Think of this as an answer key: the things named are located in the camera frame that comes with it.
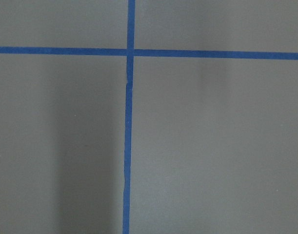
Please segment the horizontal blue tape strip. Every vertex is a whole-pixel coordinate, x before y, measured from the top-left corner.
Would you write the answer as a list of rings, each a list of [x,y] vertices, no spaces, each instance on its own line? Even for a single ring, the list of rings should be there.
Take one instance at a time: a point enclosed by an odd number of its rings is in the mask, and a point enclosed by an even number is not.
[[[64,47],[62,48],[62,47],[0,46],[0,54],[298,60],[298,53],[286,53],[286,52],[64,48]]]

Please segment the vertical blue tape strip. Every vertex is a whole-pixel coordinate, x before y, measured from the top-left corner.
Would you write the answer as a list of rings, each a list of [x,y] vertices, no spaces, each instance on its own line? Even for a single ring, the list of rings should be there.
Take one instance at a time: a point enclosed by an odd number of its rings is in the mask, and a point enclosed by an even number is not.
[[[124,191],[122,233],[130,232],[130,192],[131,192],[131,151],[132,151],[132,110],[134,77],[136,1],[128,1],[127,47],[126,47],[126,90],[125,90],[125,141],[124,141]]]

